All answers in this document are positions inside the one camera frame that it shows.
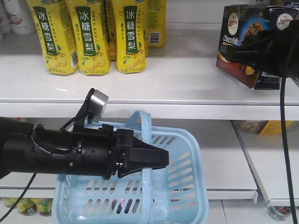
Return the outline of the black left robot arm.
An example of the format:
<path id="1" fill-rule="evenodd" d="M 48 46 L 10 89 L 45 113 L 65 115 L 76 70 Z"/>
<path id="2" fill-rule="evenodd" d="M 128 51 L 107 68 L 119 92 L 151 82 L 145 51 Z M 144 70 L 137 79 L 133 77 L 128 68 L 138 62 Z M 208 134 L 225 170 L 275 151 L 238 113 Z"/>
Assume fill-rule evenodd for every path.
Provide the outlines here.
<path id="1" fill-rule="evenodd" d="M 0 175 L 12 172 L 123 178 L 169 165 L 168 151 L 147 144 L 132 130 L 74 126 L 71 131 L 0 119 Z"/>

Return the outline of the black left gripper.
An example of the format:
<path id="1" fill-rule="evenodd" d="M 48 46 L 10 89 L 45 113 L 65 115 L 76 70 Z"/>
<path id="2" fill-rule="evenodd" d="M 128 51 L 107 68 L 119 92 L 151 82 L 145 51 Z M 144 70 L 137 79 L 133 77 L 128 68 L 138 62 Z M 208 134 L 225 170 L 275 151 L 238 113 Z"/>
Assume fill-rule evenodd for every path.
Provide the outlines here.
<path id="1" fill-rule="evenodd" d="M 134 137 L 132 130 L 103 124 L 98 128 L 75 125 L 69 135 L 67 173 L 118 179 L 143 169 L 163 169 L 169 165 L 169 152 Z"/>

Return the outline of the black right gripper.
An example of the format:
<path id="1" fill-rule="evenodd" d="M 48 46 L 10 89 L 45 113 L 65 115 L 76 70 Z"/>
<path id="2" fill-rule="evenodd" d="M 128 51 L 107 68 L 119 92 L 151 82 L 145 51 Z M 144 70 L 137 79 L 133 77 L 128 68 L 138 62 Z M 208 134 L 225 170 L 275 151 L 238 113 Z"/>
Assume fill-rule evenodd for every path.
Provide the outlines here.
<path id="1" fill-rule="evenodd" d="M 274 35 L 271 45 L 249 45 Z M 292 20 L 289 27 L 276 33 L 275 30 L 258 31 L 245 35 L 241 46 L 227 46 L 227 61 L 242 63 L 254 69 L 267 69 L 278 77 L 299 76 L 299 21 Z"/>

